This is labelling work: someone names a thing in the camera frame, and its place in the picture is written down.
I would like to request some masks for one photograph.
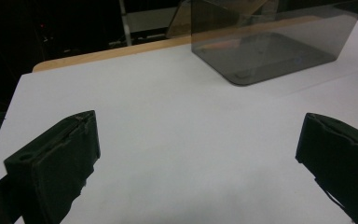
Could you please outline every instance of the table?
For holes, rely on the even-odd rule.
[[[307,112],[358,128],[358,23],[338,60],[248,87],[189,45],[25,75],[3,159],[94,109],[101,158],[62,223],[351,223],[295,159]]]

